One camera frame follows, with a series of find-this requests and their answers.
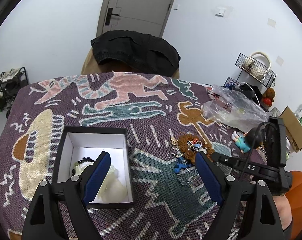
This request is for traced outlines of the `blue red charm bundle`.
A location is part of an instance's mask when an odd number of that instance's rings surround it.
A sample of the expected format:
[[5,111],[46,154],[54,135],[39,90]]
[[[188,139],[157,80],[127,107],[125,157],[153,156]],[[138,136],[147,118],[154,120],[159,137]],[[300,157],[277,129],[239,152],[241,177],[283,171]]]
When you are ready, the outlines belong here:
[[[191,186],[195,179],[198,177],[198,172],[195,169],[195,165],[192,165],[188,160],[184,158],[184,155],[179,149],[177,140],[172,140],[172,146],[174,150],[172,156],[175,157],[174,174],[176,175],[177,180],[181,186]],[[182,178],[182,171],[190,172],[192,174],[191,177],[184,180]]]

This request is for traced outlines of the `brown plush keychain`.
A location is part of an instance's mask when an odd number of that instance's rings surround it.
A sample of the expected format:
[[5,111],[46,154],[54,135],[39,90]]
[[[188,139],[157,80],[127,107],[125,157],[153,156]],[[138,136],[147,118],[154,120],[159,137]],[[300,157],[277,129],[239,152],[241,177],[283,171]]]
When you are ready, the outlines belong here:
[[214,152],[211,144],[193,134],[184,134],[178,137],[178,146],[184,158],[192,165],[195,165],[195,156],[198,152],[204,152],[210,160],[210,155]]

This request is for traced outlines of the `black jewelry box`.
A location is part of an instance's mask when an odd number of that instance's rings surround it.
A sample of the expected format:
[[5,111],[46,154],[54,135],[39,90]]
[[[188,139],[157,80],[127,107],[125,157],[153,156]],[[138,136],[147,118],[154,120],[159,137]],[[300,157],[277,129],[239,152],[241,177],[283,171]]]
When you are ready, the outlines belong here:
[[135,202],[125,128],[66,127],[62,132],[53,169],[53,183],[81,175],[102,152],[110,155],[110,168],[88,207],[128,208]]

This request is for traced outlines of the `cardboard box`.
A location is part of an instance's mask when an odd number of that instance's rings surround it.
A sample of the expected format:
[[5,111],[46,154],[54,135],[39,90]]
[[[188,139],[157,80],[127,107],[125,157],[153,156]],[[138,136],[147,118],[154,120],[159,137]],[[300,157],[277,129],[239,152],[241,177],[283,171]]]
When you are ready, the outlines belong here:
[[286,127],[286,136],[294,152],[298,153],[302,150],[302,125],[292,112],[290,107],[286,107],[281,113],[280,118]]

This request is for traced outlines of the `black-haired doll figure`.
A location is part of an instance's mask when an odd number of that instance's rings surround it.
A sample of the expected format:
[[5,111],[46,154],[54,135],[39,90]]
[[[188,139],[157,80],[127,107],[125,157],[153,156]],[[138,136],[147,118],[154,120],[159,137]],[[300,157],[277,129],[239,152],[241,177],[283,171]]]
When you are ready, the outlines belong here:
[[252,128],[245,134],[237,134],[234,131],[231,139],[242,153],[250,152],[251,149],[257,149],[263,143],[263,135],[261,131],[255,136],[257,128]]

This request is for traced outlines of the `clear plastic bag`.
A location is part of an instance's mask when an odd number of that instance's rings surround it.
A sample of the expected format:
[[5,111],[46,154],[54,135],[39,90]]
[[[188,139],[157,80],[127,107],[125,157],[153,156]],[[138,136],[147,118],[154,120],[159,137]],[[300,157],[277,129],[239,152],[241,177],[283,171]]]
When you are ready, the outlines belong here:
[[203,104],[203,116],[242,132],[247,132],[268,120],[267,113],[238,91],[213,85],[207,91],[211,98]]

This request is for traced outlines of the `red brown teddy bear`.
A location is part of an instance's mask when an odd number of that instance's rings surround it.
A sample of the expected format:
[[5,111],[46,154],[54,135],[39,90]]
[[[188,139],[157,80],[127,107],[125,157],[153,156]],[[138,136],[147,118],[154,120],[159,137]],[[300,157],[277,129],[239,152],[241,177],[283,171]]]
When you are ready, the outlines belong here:
[[262,94],[262,102],[267,107],[271,107],[275,98],[275,91],[273,88],[268,88],[263,94]]

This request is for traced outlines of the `patterned woven blanket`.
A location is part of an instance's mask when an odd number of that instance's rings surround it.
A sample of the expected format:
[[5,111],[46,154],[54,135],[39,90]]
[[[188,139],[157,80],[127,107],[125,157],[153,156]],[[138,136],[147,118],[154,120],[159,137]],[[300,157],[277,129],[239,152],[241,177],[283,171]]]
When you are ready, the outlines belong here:
[[174,173],[173,139],[195,135],[209,148],[240,157],[233,129],[204,118],[210,100],[199,83],[158,75],[76,75],[22,88],[0,136],[0,230],[20,239],[31,198],[52,180],[67,127],[123,128],[135,203],[90,208],[103,239],[201,239],[218,211],[193,168]]

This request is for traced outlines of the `black shoe rack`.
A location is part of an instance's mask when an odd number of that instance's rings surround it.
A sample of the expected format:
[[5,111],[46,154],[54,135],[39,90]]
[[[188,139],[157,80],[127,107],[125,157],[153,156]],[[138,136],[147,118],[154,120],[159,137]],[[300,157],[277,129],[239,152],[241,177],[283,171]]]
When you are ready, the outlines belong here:
[[18,91],[27,85],[29,81],[25,67],[0,73],[0,113],[7,109],[9,115]]

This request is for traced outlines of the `black jacket on chair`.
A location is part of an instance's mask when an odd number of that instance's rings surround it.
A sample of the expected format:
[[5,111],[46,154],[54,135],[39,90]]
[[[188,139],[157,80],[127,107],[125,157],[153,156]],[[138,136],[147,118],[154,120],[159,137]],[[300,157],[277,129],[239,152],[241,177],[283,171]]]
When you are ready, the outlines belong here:
[[166,40],[129,30],[111,30],[91,40],[98,64],[120,61],[138,72],[173,77],[180,55]]

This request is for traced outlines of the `grey door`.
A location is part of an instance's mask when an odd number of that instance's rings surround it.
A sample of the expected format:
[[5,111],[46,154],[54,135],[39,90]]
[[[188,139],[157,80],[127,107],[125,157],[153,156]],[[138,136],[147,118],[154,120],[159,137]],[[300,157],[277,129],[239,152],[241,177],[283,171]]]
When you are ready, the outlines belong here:
[[162,37],[174,0],[103,0],[97,36],[129,30]]

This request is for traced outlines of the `white light switch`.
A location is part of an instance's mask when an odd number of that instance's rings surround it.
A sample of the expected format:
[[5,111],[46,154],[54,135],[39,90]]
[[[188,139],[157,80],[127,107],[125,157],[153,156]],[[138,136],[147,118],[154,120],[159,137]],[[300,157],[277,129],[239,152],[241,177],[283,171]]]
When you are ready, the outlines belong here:
[[217,7],[215,15],[218,17],[223,17],[226,9],[224,7]]

